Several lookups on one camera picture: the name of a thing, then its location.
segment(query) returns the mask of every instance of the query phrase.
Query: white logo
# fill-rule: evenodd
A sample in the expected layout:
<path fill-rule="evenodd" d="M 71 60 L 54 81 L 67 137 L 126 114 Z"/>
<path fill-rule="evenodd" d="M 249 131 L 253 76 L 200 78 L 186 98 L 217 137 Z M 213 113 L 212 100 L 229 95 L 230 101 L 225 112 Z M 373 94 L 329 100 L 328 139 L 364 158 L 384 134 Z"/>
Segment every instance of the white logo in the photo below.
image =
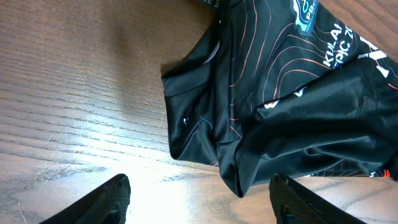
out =
<path fill-rule="evenodd" d="M 306 86 L 303 87 L 301 90 L 294 92 L 293 94 L 298 96 L 298 97 L 301 97 L 303 95 L 303 93 L 304 93 L 304 89 L 305 88 L 306 88 Z"/>
<path fill-rule="evenodd" d="M 325 54 L 325 60 L 323 64 L 330 68 L 338 68 L 342 63 L 344 63 L 344 58 L 348 56 L 348 51 L 351 47 L 351 43 L 345 40 L 338 41 L 339 35 L 343 33 L 343 28 L 339 26 L 338 23 L 335 24 L 336 29 L 331 30 L 330 34 L 335 40 L 333 43 L 328 43 L 328 48 Z M 345 26 L 344 36 L 351 38 L 353 41 L 353 31 Z"/>
<path fill-rule="evenodd" d="M 279 100 L 275 100 L 275 101 L 264 104 L 264 107 L 266 109 L 274 108 L 278 103 L 279 103 Z"/>
<path fill-rule="evenodd" d="M 379 50 L 375 45 L 373 45 L 372 43 L 370 43 L 369 41 L 367 41 L 365 38 L 360 37 L 360 40 L 361 40 L 362 42 L 364 42 L 365 44 L 368 44 L 370 48 L 372 48 L 373 50 L 375 50 L 375 52 L 370 52 L 370 53 L 367 53 L 367 54 L 361 54 L 361 55 L 358 56 L 358 59 L 363 58 L 363 57 L 369 57 L 369 58 L 371 58 L 371 59 L 377 61 L 377 60 L 379 60 L 379 59 L 382 59 L 382 58 L 386 58 L 386 57 L 387 57 L 387 55 L 386 55 L 384 52 L 382 52 L 381 50 Z M 380 67 L 380 66 L 376 66 L 376 68 L 381 72 L 381 74 L 384 76 L 384 78 L 387 78 L 388 73 L 389 73 L 390 71 L 388 71 L 387 69 L 382 68 L 382 67 Z"/>

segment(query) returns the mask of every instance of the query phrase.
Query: wood grain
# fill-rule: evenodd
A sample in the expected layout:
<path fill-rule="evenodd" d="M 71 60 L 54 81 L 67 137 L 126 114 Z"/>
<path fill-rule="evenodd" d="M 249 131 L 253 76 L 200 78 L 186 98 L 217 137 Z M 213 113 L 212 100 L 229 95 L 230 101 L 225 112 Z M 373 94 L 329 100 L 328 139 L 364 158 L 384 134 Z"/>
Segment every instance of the wood grain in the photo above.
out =
<path fill-rule="evenodd" d="M 322 3 L 398 58 L 398 3 Z M 238 199 L 217 167 L 168 153 L 159 71 L 211 18 L 192 0 L 0 0 L 0 223 L 41 222 L 117 173 L 132 185 L 128 223 L 274 223 L 268 185 Z M 368 223 L 398 223 L 393 182 L 299 180 Z"/>

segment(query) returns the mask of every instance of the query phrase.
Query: logo badge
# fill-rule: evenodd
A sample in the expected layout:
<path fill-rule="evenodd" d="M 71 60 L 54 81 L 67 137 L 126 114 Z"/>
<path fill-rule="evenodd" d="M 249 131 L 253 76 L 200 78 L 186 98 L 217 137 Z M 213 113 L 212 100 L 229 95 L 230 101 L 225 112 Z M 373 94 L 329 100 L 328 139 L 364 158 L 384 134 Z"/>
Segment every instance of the logo badge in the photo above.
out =
<path fill-rule="evenodd" d="M 318 6 L 318 0 L 290 0 L 290 8 L 296 17 L 294 28 L 300 34 L 311 35 Z"/>

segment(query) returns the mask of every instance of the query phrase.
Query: black fabric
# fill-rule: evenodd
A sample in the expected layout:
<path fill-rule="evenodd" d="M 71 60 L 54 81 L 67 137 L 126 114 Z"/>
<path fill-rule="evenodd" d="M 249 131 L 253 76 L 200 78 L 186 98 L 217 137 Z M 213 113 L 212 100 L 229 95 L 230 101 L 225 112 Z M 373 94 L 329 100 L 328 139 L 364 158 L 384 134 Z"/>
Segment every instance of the black fabric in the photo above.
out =
<path fill-rule="evenodd" d="M 276 172 L 398 167 L 398 65 L 316 0 L 303 15 L 294 2 L 306 1 L 220 1 L 199 43 L 162 77 L 172 157 L 219 166 L 240 197 Z"/>

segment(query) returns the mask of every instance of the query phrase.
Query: black jersey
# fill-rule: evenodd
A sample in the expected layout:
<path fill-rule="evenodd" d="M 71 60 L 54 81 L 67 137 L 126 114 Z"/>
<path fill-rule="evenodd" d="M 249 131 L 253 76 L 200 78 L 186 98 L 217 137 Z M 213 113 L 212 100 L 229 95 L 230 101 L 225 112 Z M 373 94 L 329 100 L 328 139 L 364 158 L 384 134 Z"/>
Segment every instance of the black jersey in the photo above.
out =
<path fill-rule="evenodd" d="M 240 197 L 276 172 L 396 172 L 398 65 L 384 52 L 317 0 L 220 1 L 217 15 L 162 77 L 174 159 L 219 166 Z"/>

